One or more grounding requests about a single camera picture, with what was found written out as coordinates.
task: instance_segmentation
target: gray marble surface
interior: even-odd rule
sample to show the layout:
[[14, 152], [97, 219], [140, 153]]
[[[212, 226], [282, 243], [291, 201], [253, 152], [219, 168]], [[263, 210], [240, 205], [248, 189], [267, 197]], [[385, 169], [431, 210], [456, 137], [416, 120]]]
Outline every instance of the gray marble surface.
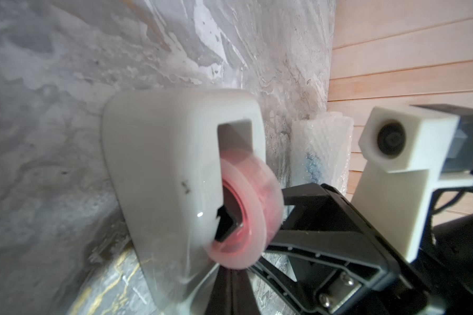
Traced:
[[159, 314], [105, 168], [105, 103], [130, 89], [247, 89], [285, 186], [291, 122], [326, 108], [334, 8], [0, 0], [0, 314]]

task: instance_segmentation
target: rolled bubble wrap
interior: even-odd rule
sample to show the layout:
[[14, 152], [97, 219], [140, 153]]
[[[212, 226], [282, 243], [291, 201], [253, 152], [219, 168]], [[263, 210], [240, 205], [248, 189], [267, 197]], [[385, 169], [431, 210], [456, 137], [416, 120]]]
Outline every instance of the rolled bubble wrap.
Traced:
[[243, 150], [221, 153], [224, 205], [239, 211], [242, 224], [223, 242], [214, 241], [212, 260], [231, 269], [245, 269], [258, 261], [282, 224], [284, 197], [272, 170]]
[[326, 183], [347, 192], [354, 121], [339, 112], [324, 112], [291, 126], [290, 185]]

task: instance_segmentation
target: camera lens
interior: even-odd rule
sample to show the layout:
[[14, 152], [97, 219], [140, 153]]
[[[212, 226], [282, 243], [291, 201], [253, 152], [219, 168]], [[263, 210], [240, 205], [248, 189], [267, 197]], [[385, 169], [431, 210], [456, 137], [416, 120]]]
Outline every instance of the camera lens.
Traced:
[[405, 140], [404, 128], [398, 122], [386, 124], [377, 136], [378, 148], [391, 157], [396, 157], [403, 151]]

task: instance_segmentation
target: cable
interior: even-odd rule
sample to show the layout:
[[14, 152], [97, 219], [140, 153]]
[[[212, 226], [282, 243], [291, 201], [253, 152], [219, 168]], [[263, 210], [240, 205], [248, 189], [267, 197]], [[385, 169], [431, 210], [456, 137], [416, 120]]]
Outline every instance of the cable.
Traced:
[[[458, 192], [454, 198], [452, 198], [449, 202], [446, 204], [442, 205], [440, 208], [435, 209], [436, 203], [440, 199], [442, 193], [444, 192]], [[455, 187], [455, 188], [443, 188], [443, 189], [438, 189], [433, 192], [433, 196], [431, 198], [431, 203], [429, 206], [429, 212], [432, 215], [438, 214], [442, 212], [443, 210], [452, 207], [455, 205], [467, 192], [472, 192], [473, 193], [473, 187]]]

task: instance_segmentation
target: black mark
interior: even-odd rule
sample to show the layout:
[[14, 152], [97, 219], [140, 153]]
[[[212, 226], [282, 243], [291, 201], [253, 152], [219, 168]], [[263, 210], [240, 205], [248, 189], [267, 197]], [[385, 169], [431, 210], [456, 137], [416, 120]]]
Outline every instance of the black mark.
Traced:
[[184, 187], [185, 194], [189, 194], [191, 192], [191, 189], [189, 188], [189, 182], [187, 180], [182, 181], [181, 185]]

